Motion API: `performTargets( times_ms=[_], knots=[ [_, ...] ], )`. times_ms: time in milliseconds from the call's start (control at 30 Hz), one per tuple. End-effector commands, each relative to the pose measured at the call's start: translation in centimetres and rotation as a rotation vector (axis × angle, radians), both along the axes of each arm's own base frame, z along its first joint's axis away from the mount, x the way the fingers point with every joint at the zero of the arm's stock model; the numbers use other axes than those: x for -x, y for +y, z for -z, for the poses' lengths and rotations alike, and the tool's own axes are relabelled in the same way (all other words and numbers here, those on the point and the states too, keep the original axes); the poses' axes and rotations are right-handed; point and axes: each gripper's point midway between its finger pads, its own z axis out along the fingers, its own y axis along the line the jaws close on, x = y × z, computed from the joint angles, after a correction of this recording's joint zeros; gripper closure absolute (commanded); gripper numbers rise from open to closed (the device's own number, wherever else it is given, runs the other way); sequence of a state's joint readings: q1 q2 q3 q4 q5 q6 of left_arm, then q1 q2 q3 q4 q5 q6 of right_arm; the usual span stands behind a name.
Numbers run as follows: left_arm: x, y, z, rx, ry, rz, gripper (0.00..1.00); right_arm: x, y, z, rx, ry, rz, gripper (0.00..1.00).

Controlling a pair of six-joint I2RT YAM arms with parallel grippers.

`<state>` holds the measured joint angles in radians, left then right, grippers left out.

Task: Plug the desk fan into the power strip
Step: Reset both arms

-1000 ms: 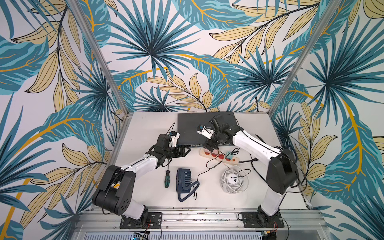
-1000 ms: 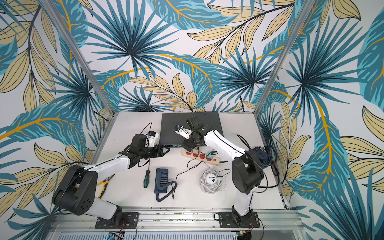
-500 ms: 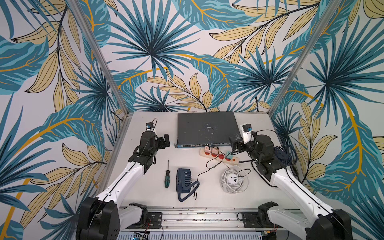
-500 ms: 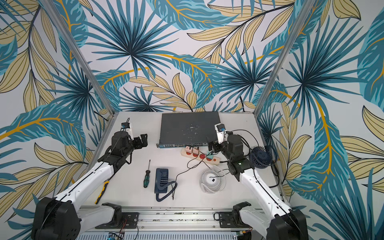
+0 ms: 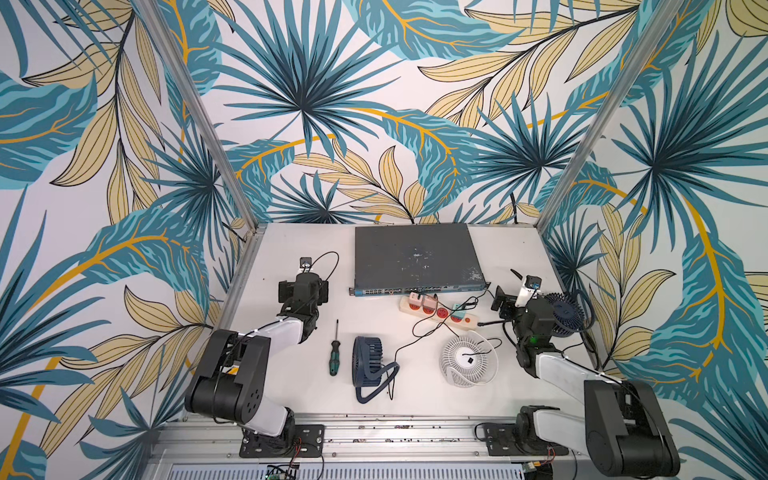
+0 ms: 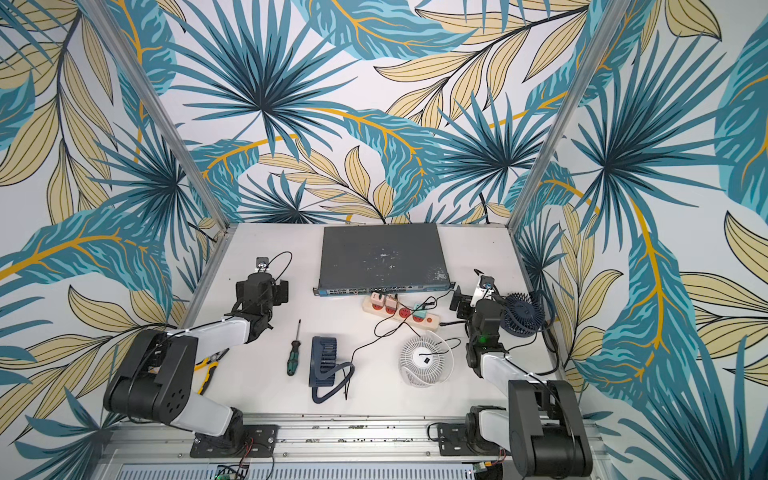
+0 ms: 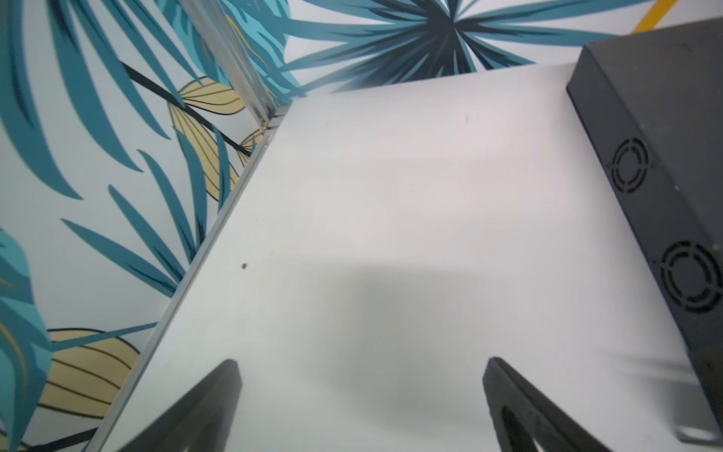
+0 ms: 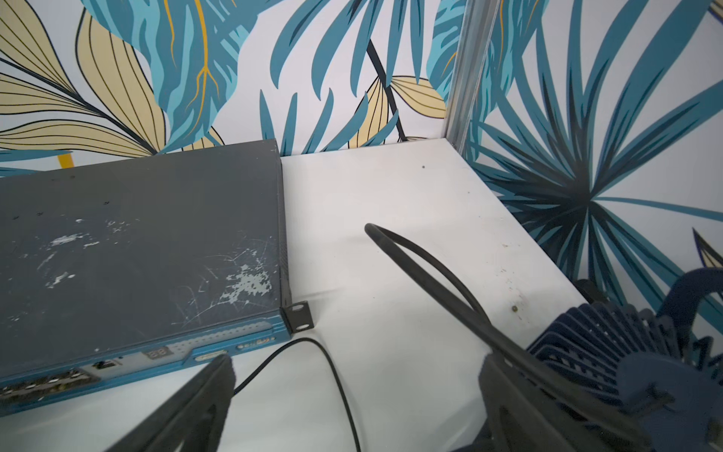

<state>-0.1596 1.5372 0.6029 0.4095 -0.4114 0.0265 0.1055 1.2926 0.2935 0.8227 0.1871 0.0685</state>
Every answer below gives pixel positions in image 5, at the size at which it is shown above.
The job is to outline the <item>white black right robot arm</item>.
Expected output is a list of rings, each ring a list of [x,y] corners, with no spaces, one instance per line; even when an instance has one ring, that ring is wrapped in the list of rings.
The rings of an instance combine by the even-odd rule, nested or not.
[[[674,477],[681,467],[653,389],[642,381],[619,380],[578,364],[553,339],[583,333],[586,315],[563,293],[539,294],[522,286],[511,295],[498,288],[491,305],[516,350],[520,367],[578,401],[572,415],[546,405],[520,409],[511,437],[523,455],[555,456],[566,449],[589,457],[606,477]]]

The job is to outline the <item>beige red power strip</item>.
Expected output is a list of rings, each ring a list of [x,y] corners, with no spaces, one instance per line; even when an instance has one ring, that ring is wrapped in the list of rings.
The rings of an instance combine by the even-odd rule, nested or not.
[[[439,302],[439,306],[437,310],[431,315],[426,314],[422,310],[422,308],[419,310],[412,309],[408,304],[408,297],[409,296],[402,297],[398,303],[399,310],[404,314],[419,317],[419,318],[427,318],[435,322],[444,321],[446,325],[452,328],[458,328],[466,331],[476,330],[479,327],[480,318],[477,315],[472,314],[470,312],[467,312],[467,317],[470,320],[469,323],[454,323],[450,318],[451,312],[453,309],[451,309],[449,306],[446,306],[442,302],[440,302],[437,296],[436,297]]]

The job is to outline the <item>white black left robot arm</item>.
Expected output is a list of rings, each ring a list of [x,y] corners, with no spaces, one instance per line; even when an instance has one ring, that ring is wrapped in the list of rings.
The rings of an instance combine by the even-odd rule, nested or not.
[[[268,363],[315,331],[328,282],[313,272],[299,273],[279,283],[278,301],[282,306],[274,321],[248,333],[220,329],[211,335],[185,393],[188,412],[267,438],[294,440],[293,411],[266,397]]]

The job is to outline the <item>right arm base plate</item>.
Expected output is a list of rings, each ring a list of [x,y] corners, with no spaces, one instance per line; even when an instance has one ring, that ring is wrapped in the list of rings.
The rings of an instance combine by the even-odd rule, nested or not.
[[[473,434],[485,444],[491,457],[567,457],[570,451],[532,434],[521,434],[514,423],[484,422],[474,427]]]

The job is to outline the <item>pink adapter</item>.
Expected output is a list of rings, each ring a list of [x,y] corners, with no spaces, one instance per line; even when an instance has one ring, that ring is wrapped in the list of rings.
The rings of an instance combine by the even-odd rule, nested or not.
[[[408,297],[408,304],[412,309],[421,309],[423,305],[423,296],[419,293],[411,292]]]
[[[437,297],[434,295],[424,295],[422,297],[422,310],[428,314],[433,314],[439,306]]]

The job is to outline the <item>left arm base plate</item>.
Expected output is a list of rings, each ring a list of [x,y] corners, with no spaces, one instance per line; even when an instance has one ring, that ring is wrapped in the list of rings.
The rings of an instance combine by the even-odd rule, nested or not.
[[[320,458],[323,454],[325,426],[288,426],[273,437],[244,429],[239,457],[244,459]]]

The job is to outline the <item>teal USB power adapter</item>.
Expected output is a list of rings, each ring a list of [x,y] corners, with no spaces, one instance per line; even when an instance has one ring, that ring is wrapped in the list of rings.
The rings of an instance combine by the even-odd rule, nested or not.
[[[451,312],[451,320],[454,323],[469,323],[470,320],[467,317],[467,310],[460,305],[456,305]]]

